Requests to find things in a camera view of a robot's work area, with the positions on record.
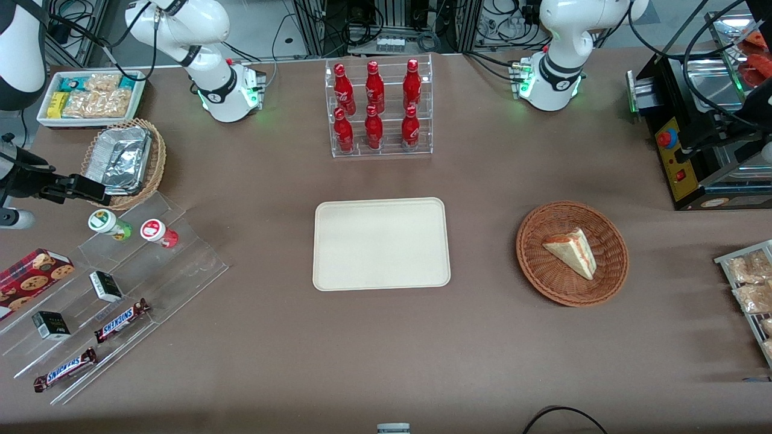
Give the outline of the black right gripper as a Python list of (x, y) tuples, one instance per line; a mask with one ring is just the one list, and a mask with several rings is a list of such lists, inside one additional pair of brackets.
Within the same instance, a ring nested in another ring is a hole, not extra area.
[(47, 160), (19, 148), (2, 148), (2, 201), (9, 197), (35, 198), (52, 203), (77, 198), (109, 206), (112, 197), (106, 187), (88, 177), (73, 174), (69, 177), (56, 175), (55, 167)]

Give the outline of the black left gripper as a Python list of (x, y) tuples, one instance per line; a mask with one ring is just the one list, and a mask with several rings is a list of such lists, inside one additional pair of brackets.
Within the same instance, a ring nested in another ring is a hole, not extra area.
[[(747, 94), (739, 110), (739, 118), (758, 127), (771, 129), (771, 77)], [(680, 148), (674, 152), (675, 161), (684, 164), (704, 148), (752, 140), (755, 129), (714, 113), (712, 127), (687, 127), (679, 131), (677, 137)]]

